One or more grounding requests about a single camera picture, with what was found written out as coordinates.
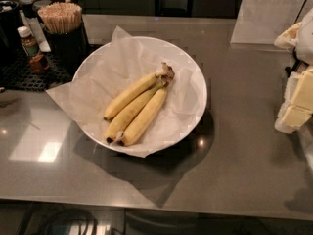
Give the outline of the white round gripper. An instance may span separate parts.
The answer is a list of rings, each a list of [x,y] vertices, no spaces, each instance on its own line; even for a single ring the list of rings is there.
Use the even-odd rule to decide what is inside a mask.
[[[274,41],[279,48],[288,49],[296,44],[296,56],[308,65],[313,64],[313,8],[304,16],[301,23],[295,23],[281,33]],[[301,74],[291,97],[282,122],[291,128],[299,129],[313,115],[313,71]]]

